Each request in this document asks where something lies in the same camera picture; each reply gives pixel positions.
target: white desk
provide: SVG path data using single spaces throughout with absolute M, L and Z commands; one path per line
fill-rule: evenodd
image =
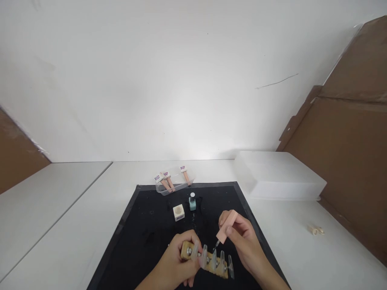
M 180 164 L 195 172 L 195 182 L 237 180 L 233 160 L 115 162 L 0 289 L 85 290 L 136 185 L 152 184 L 156 170 Z M 246 199 L 293 289 L 386 288 L 386 268 L 317 202 Z M 313 236 L 306 229 L 309 223 L 326 234 Z
M 0 281 L 109 164 L 50 164 L 0 195 Z

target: black mat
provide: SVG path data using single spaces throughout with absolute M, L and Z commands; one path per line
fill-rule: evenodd
M 196 210 L 189 210 L 189 194 L 196 195 Z M 183 204 L 185 218 L 175 222 L 172 208 Z M 173 236 L 194 229 L 202 245 L 211 251 L 217 241 L 218 219 L 223 210 L 234 209 L 248 218 L 270 263 L 286 281 L 270 247 L 236 182 L 196 183 L 167 196 L 155 186 L 138 185 L 104 256 L 89 284 L 91 289 L 134 289 L 151 272 Z M 232 242 L 217 248 L 233 259 L 235 280 L 224 280 L 200 269 L 193 289 L 260 289 L 243 267 Z M 178 289 L 187 289 L 180 285 Z

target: brown cardboard panel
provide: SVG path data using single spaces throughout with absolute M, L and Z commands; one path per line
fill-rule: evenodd
M 51 162 L 0 108 L 0 194 Z
M 386 124 L 385 104 L 318 97 L 284 148 L 327 181 L 327 210 L 385 265 Z
M 320 96 L 387 102 L 387 16 L 364 24 Z
M 281 143 L 279 144 L 279 146 L 276 150 L 277 152 L 283 151 L 286 144 L 288 143 L 288 141 L 292 137 L 293 133 L 296 131 L 297 127 L 302 122 L 306 113 L 308 112 L 308 110 L 312 106 L 315 98 L 320 93 L 321 88 L 322 88 L 322 86 L 319 86 L 319 85 L 313 86 L 313 88 L 310 90 L 308 96 L 306 97 L 305 102 L 302 104 L 300 110 L 298 111 L 297 115 L 292 116 L 290 118 L 289 123 L 286 125 L 285 130 L 282 132 L 282 135 L 279 138 Z

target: small plastic tray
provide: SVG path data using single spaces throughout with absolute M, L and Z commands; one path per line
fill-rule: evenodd
M 161 184 L 161 182 L 157 182 L 156 183 L 156 191 L 158 193 L 161 193 L 162 195 L 168 195 L 170 193 L 176 192 L 179 189 L 183 189 L 183 188 L 188 186 L 188 183 L 184 178 L 184 174 L 181 173 L 178 168 L 171 168 L 168 171 L 169 171 L 169 174 L 171 175 L 171 181 L 172 181 L 173 185 L 175 186 L 175 191 L 169 192 L 164 187 L 164 185 Z M 190 169 L 187 170 L 187 174 L 188 174 L 189 182 L 190 182 L 190 184 L 192 184 L 194 182 L 195 175 L 192 172 L 192 170 L 190 170 Z

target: nail polish bottle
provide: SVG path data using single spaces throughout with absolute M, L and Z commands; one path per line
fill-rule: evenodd
M 191 193 L 191 197 L 189 198 L 189 209 L 190 211 L 194 211 L 196 209 L 196 201 L 195 201 L 194 193 Z

